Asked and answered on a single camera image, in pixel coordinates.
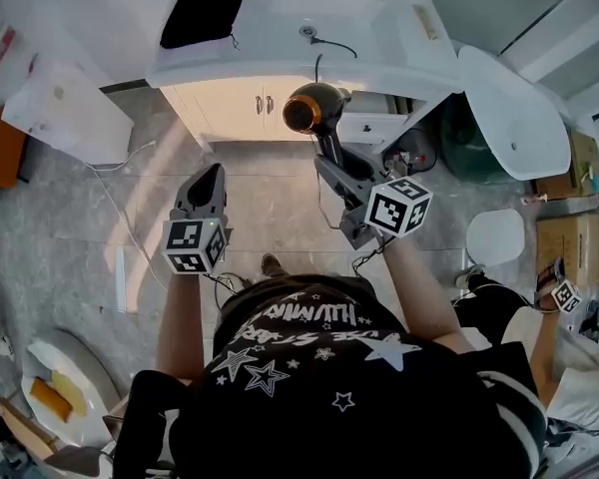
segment black t-shirt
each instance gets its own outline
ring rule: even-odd
[[[180,477],[536,472],[546,418],[520,343],[457,355],[316,275],[257,284],[223,313],[170,432]]]

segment bathroom floor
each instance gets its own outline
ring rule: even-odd
[[[291,273],[352,274],[351,261],[364,252],[352,251],[339,231],[330,230],[317,206],[311,143],[223,143],[216,145],[214,155],[205,156],[159,91],[136,89],[111,99],[136,123],[130,151],[156,141],[124,168],[101,176],[162,284],[168,285],[169,277],[159,252],[162,222],[179,186],[215,161],[227,170],[226,211],[234,229],[221,270],[256,277],[263,253],[272,251]],[[93,172],[31,142],[30,184],[0,193],[0,320],[16,350],[13,364],[1,361],[0,393],[15,389],[24,347],[36,332],[50,327],[64,328],[89,346],[124,393],[133,375],[154,363],[166,293]],[[524,216],[526,248],[518,260],[489,275],[529,295],[537,210],[519,202],[524,185],[464,185],[442,161],[419,178],[434,198],[424,227],[413,237],[448,295],[458,295],[452,279],[467,264],[470,220],[503,208],[516,208]],[[321,197],[331,221],[338,222],[340,201],[328,187],[322,187]],[[119,289],[116,264],[122,262],[124,282],[119,285],[125,288]],[[360,272],[373,283],[379,300],[398,311],[383,259],[375,257]],[[209,359],[218,310],[215,285],[205,278],[202,283]],[[219,286],[218,296],[222,302],[228,292]]]

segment star print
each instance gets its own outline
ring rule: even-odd
[[[352,397],[352,392],[349,392],[348,394],[340,394],[339,392],[336,392],[335,395],[337,397],[331,404],[332,406],[339,408],[340,412],[344,413],[347,408],[355,405],[355,403],[353,403],[350,399]]]
[[[386,362],[392,365],[395,370],[403,370],[403,355],[411,351],[419,351],[419,346],[411,344],[402,344],[399,340],[398,333],[392,333],[384,340],[370,339],[368,337],[355,337],[372,349],[366,360],[377,360],[383,358]]]
[[[315,358],[321,358],[323,361],[327,361],[332,356],[335,356],[335,354],[330,351],[329,347],[321,347],[315,354]]]
[[[284,301],[285,299],[294,299],[295,301],[298,301],[298,298],[300,296],[302,296],[303,294],[305,294],[305,292],[294,292],[293,294],[289,294],[286,298],[282,298],[282,301]]]
[[[257,359],[254,356],[249,356],[249,350],[250,350],[250,348],[247,347],[237,353],[228,351],[226,360],[224,360],[223,362],[218,364],[218,366],[215,369],[213,369],[211,372],[218,372],[221,369],[228,369],[229,370],[229,378],[231,379],[231,383],[233,383],[234,380],[236,379],[236,376],[238,375],[240,366],[243,363],[257,361]]]
[[[276,393],[276,381],[289,377],[288,374],[276,371],[276,362],[271,360],[264,367],[255,367],[254,365],[245,365],[245,369],[251,374],[252,378],[245,390],[260,388],[268,397],[273,397]]]

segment cabinet door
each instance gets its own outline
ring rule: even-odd
[[[267,115],[267,137],[269,140],[310,140],[309,135],[297,133],[289,129],[284,122],[283,109],[289,96],[299,87],[311,82],[304,76],[270,77],[265,84],[265,99],[273,99],[273,109]]]
[[[258,77],[228,78],[176,86],[209,142],[266,140],[264,82]]]

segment cardboard box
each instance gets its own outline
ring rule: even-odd
[[[599,284],[599,211],[537,222],[537,271],[558,257],[572,283]]]
[[[597,142],[576,131],[569,131],[570,170],[560,176],[551,176],[535,181],[535,193],[546,194],[549,201],[571,197],[588,197],[599,193],[599,148]],[[596,178],[593,184],[590,177],[584,178],[589,168]]]

